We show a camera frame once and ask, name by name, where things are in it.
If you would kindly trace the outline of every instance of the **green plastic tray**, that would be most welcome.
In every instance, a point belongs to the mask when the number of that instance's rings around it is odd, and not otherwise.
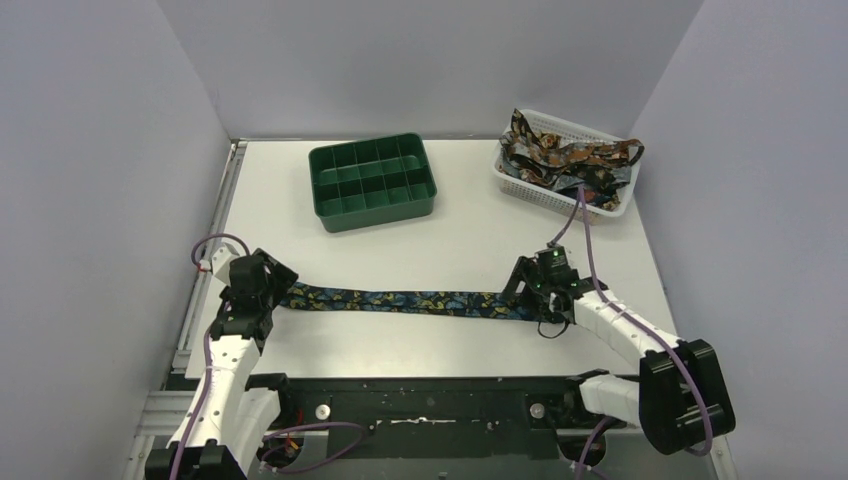
[[[436,184],[415,133],[316,148],[309,152],[315,213],[328,232],[423,217]]]

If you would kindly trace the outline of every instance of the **screw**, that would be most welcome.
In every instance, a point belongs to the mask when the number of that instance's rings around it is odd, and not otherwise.
[[[315,418],[318,420],[326,420],[330,418],[330,407],[327,405],[318,405],[315,408]]]
[[[541,403],[534,403],[533,405],[530,405],[530,416],[536,420],[545,418],[545,406]]]

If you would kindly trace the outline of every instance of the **gray wall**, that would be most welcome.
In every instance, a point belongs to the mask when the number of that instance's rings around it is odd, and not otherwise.
[[[228,141],[153,0],[0,2],[0,476],[119,478]]]
[[[675,320],[718,350],[743,479],[848,472],[848,4],[706,0],[639,117]]]
[[[702,0],[160,0],[227,132],[626,134]]]

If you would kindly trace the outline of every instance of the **lanyard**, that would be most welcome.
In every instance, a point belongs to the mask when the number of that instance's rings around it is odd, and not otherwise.
[[[424,313],[537,321],[517,301],[505,302],[495,292],[369,292],[325,288],[296,282],[280,305],[295,310]]]

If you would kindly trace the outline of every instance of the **white tabletop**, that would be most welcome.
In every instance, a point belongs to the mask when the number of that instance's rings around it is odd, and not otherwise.
[[[250,142],[226,231],[262,248],[304,283],[363,290],[500,291],[516,259],[545,247],[566,217],[509,197],[491,173],[495,140],[425,142],[438,187],[432,215],[327,233],[315,215],[307,155],[336,142]],[[583,225],[560,241],[588,275]],[[592,227],[598,276],[647,320],[674,332],[635,202]],[[200,339],[223,284],[206,293],[186,376],[203,371]],[[557,325],[543,325],[549,334]],[[572,326],[556,340],[531,322],[384,312],[277,308],[254,373],[304,377],[571,375],[603,368],[635,373],[591,333]]]

